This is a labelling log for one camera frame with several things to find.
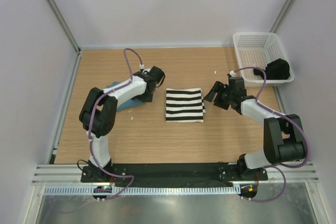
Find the teal tank top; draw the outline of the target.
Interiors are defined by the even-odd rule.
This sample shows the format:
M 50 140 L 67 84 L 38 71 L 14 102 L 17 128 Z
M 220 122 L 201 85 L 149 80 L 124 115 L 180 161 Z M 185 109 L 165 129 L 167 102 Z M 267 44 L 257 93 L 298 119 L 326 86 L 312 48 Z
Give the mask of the teal tank top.
M 120 84 L 119 81 L 115 81 L 115 82 L 113 82 L 112 84 L 106 86 L 106 89 L 108 89 L 108 88 L 112 88 L 112 87 L 117 86 L 117 85 L 119 85 L 119 84 Z M 143 102 L 140 101 L 140 100 L 137 100 L 137 99 L 129 99 L 129 100 L 125 101 L 125 103 L 123 103 L 123 104 L 121 104 L 121 105 L 118 106 L 118 108 L 117 108 L 117 112 L 119 112 L 119 111 L 123 111 L 123 110 L 127 110 L 127 109 L 130 109 L 130 108 L 136 107 L 136 106 L 140 106 L 140 105 L 142 105 L 142 104 L 143 104 Z

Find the black white striped tank top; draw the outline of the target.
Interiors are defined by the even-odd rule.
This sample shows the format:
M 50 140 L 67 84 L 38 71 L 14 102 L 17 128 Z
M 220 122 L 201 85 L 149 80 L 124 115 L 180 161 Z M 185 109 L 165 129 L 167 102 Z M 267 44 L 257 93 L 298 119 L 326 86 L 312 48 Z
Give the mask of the black white striped tank top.
M 166 122 L 203 123 L 205 113 L 201 88 L 166 89 Z

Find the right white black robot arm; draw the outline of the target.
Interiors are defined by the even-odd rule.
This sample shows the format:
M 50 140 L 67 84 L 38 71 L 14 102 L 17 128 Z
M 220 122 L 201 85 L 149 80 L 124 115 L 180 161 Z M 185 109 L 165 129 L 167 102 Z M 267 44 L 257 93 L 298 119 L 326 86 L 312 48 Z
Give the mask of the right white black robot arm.
M 252 180 L 266 167 L 300 168 L 307 163 L 309 146 L 300 117 L 275 111 L 248 95 L 242 77 L 229 77 L 227 84 L 216 81 L 204 100 L 225 110 L 232 108 L 263 127 L 263 148 L 237 160 L 236 172 L 241 179 Z

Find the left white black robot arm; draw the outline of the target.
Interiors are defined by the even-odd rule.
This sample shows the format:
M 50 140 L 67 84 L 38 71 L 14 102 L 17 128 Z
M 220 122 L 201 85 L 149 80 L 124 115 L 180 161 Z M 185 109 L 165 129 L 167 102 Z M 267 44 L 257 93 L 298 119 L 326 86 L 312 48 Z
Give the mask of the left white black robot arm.
M 107 182 L 112 173 L 108 134 L 117 109 L 128 101 L 152 102 L 155 89 L 165 79 L 162 69 L 153 66 L 134 73 L 128 80 L 110 88 L 92 88 L 79 114 L 79 121 L 88 134 L 90 157 L 82 170 L 81 181 Z

